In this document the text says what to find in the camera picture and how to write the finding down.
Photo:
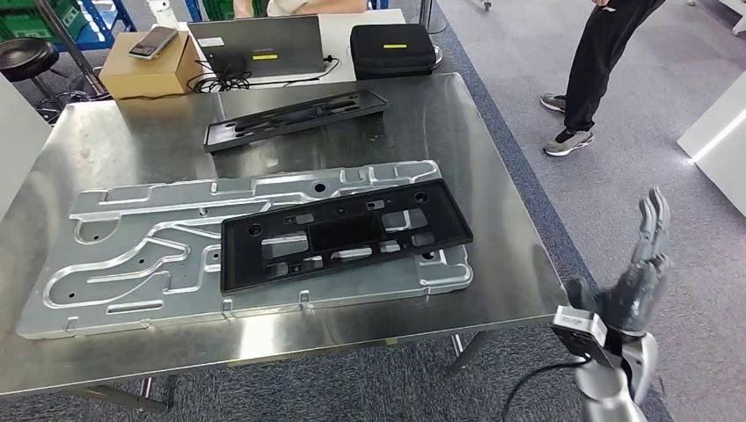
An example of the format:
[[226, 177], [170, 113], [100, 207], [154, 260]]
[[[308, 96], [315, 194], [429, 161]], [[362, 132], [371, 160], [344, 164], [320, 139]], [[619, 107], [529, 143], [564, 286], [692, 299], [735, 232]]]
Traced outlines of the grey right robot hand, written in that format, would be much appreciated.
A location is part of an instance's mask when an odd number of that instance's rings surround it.
[[594, 312], [607, 327], [631, 336], [640, 336], [647, 330], [671, 267], [671, 212], [667, 200], [656, 186], [640, 200], [639, 208], [639, 239], [614, 286], [600, 289], [582, 277], [563, 280], [571, 306]]

